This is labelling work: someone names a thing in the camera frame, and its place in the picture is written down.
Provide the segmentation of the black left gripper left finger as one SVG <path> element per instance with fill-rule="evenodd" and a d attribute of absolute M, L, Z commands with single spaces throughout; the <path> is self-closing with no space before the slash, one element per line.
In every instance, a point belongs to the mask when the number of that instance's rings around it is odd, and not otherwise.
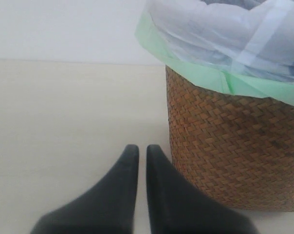
<path fill-rule="evenodd" d="M 107 174 L 84 194 L 42 216 L 33 234 L 131 234 L 139 148 L 129 144 Z"/>

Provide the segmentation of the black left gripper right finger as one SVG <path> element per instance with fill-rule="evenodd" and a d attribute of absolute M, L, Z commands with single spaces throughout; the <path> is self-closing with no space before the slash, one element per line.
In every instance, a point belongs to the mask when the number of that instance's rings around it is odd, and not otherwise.
<path fill-rule="evenodd" d="M 257 234 L 252 221 L 188 182 L 159 145 L 147 147 L 147 203 L 153 234 Z"/>

